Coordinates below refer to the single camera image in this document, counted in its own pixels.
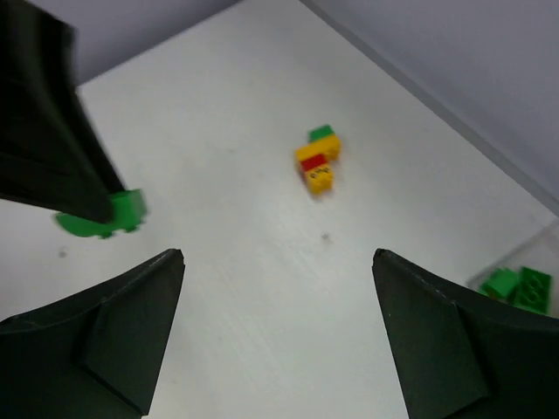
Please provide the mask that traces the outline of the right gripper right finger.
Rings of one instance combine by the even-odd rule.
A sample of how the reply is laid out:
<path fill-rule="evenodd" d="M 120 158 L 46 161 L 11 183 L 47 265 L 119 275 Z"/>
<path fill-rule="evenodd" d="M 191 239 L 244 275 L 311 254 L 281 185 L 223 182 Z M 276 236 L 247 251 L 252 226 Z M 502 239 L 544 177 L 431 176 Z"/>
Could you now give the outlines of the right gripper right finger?
<path fill-rule="evenodd" d="M 372 273 L 411 418 L 558 416 L 558 321 L 378 249 Z"/>

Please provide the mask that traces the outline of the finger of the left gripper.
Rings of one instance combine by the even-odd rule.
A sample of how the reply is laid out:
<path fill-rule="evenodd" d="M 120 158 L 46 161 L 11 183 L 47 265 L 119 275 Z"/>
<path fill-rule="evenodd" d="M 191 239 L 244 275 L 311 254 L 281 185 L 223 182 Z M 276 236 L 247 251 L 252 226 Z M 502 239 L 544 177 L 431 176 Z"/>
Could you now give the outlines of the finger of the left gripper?
<path fill-rule="evenodd" d="M 1 3 L 1 197 L 103 223 L 124 186 L 76 93 L 74 39 L 30 2 Z"/>

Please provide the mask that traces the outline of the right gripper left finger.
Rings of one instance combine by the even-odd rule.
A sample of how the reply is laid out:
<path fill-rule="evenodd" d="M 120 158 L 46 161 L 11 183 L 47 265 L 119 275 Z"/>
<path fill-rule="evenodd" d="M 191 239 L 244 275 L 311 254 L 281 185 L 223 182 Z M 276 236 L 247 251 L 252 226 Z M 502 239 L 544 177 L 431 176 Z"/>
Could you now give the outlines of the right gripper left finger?
<path fill-rule="evenodd" d="M 142 418 L 185 264 L 168 249 L 135 268 L 1 323 L 3 418 Z"/>

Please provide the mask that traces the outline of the green yellow red rounded stack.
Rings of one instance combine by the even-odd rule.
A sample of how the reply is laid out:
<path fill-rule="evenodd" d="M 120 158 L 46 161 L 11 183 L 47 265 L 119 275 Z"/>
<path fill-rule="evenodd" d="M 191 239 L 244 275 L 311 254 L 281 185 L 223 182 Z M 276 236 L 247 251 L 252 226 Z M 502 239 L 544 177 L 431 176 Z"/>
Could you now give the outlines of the green yellow red rounded stack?
<path fill-rule="evenodd" d="M 55 223 L 65 232 L 76 237 L 110 238 L 115 232 L 131 233 L 140 228 L 148 214 L 144 194 L 131 189 L 110 196 L 109 218 L 102 222 L 59 212 L 53 216 Z"/>

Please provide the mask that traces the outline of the green two-stud lego brick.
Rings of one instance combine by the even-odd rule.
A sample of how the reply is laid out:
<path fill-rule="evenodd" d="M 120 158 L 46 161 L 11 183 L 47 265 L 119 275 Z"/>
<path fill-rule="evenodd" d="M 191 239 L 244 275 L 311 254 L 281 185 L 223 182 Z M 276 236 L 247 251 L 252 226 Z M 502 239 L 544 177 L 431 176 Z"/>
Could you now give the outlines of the green two-stud lego brick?
<path fill-rule="evenodd" d="M 519 275 L 520 282 L 516 288 L 513 305 L 532 313 L 548 315 L 553 277 L 527 266 L 520 268 Z"/>

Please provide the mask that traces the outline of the green yellow red lego stack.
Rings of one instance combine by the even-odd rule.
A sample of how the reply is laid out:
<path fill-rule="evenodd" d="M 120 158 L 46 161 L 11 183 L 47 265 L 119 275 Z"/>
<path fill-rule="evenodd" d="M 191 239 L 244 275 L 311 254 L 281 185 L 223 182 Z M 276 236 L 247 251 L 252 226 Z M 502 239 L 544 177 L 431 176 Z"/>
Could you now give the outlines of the green yellow red lego stack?
<path fill-rule="evenodd" d="M 341 151 L 342 142 L 329 124 L 310 130 L 307 145 L 294 151 L 295 167 L 313 196 L 332 189 L 334 172 L 330 164 L 339 159 Z"/>

